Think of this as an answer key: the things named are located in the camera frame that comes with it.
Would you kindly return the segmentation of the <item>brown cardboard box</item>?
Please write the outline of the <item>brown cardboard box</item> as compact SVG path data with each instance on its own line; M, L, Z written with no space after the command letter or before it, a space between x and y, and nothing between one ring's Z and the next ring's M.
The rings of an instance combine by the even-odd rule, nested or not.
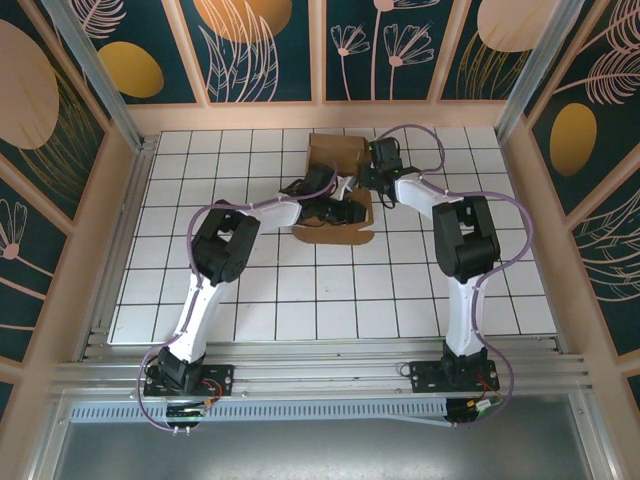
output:
M309 135L306 172L312 164L332 167L338 176L354 176L357 186L339 201L344 211L344 222L338 225L326 224L320 227L294 225L294 236L307 244L363 245L370 242L374 233L368 229L374 223L371 193L362 188L359 181L360 168L371 162L368 141L359 136L329 135L312 133ZM357 201L368 207L367 222L351 224L353 214L350 203Z

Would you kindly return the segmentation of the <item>panel pink flowers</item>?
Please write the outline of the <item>panel pink flowers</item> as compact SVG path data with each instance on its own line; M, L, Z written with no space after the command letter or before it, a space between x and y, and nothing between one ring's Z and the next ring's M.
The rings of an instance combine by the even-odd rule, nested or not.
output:
M325 99L427 98L454 0L326 0Z

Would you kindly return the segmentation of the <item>panel pale circle gold grass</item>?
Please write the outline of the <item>panel pale circle gold grass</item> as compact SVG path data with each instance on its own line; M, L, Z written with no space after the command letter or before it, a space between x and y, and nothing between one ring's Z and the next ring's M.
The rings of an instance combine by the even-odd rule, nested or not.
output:
M559 0L470 0L441 98L503 101Z

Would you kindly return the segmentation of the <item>panel orange circle pink leaves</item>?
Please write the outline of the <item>panel orange circle pink leaves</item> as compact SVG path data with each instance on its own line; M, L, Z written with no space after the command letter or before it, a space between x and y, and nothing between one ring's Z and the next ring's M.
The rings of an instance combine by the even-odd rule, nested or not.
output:
M309 0L179 0L207 100L312 100Z

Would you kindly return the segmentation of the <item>panel yellow oval pink feathers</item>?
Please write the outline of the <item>panel yellow oval pink feathers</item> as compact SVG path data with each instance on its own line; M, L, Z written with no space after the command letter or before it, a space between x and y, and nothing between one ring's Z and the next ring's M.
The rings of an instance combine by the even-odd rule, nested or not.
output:
M640 0L609 0L532 133L565 214L640 143Z

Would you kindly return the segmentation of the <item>green circuit board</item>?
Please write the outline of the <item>green circuit board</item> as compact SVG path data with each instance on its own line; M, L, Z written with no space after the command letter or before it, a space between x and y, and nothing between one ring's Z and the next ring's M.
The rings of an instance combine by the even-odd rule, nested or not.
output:
M501 403L502 400L498 397L448 399L445 420L454 425L474 423Z

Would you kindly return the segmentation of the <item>grey metal panel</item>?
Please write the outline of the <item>grey metal panel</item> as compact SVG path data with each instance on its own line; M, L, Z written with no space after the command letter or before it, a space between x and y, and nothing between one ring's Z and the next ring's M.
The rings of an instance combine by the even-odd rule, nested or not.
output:
M519 396L492 419L260 419L227 401L190 435L120 396L66 395L28 480L629 480L591 396Z

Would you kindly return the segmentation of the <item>panel yellow oval pink leaf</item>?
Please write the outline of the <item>panel yellow oval pink leaf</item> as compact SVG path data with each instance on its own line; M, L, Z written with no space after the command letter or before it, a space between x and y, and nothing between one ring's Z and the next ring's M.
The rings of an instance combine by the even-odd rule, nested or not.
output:
M162 0L69 0L129 105L195 101Z

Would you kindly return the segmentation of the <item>panel pink feathers gold lines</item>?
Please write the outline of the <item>panel pink feathers gold lines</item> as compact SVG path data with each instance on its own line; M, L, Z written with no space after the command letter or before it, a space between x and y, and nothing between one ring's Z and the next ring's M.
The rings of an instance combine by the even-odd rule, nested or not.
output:
M640 169L573 229L613 348L640 349Z

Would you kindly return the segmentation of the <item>panel single pink flower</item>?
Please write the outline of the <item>panel single pink flower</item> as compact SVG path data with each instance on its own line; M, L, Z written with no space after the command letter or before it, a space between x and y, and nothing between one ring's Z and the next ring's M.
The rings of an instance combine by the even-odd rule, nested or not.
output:
M0 357L24 360L66 240L0 179Z

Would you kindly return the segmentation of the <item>panel large pale circle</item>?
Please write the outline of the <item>panel large pale circle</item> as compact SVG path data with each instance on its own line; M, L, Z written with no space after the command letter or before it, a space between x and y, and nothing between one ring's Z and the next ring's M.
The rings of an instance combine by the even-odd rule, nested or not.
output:
M74 222L106 138L19 0L0 0L0 163Z

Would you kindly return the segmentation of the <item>narrow aluminium extrusion rail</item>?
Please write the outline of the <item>narrow aluminium extrusion rail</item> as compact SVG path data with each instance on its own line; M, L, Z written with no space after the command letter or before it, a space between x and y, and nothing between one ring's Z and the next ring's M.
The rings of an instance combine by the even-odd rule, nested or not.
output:
M554 336L493 336L489 343L504 354L548 353L559 351ZM440 356L443 341L439 338L348 339L309 341L252 341L209 343L206 355L217 357L302 356L370 354Z

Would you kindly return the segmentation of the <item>wide aluminium extrusion rail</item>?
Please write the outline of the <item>wide aluminium extrusion rail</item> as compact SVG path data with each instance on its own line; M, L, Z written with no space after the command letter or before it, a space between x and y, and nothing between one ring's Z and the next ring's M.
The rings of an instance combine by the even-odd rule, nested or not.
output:
M405 398L412 394L407 368L391 357L347 358L337 355L311 359L266 356L224 359L234 366L234 400L324 400ZM552 395L591 392L594 383L585 363L576 356L520 357L512 361L514 380L498 367L500 394ZM138 367L127 363L69 363L54 369L50 398L65 393L113 394L128 399L135 393Z

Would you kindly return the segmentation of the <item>aluminium corner post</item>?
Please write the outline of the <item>aluminium corner post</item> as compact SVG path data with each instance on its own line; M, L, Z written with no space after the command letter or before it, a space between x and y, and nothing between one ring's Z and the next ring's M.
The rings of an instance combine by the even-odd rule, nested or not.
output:
M502 109L494 133L500 147L506 144L536 88L576 23L585 0L559 0Z
M136 152L143 136L126 103L100 60L93 40L107 40L126 17L124 0L40 0L64 43L114 120L120 133Z

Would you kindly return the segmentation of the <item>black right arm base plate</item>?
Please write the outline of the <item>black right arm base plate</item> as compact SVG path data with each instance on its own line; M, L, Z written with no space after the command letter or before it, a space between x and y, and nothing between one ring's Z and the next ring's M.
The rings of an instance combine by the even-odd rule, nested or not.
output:
M441 361L410 362L409 380L414 393L482 392L486 386L496 391L501 388L492 360L459 370Z

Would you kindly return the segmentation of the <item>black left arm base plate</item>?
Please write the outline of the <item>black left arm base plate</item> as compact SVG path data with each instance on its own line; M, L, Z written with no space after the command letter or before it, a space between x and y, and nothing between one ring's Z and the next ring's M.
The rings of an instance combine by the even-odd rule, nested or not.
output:
M222 397L232 393L234 368L232 365L204 365L201 377L190 392L173 386L158 365L147 368L143 385L145 397Z

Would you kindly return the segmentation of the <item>aluminium side rail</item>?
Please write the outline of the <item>aluminium side rail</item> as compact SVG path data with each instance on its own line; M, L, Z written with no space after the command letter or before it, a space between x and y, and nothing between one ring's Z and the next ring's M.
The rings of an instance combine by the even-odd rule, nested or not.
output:
M117 203L113 215L105 220L109 227L108 237L98 252L101 263L92 283L74 351L76 363L84 360L86 350L92 345L103 349L109 344L109 332L122 284L126 281L130 250L158 143L157 135L143 139L141 149L131 154L126 178L114 195Z

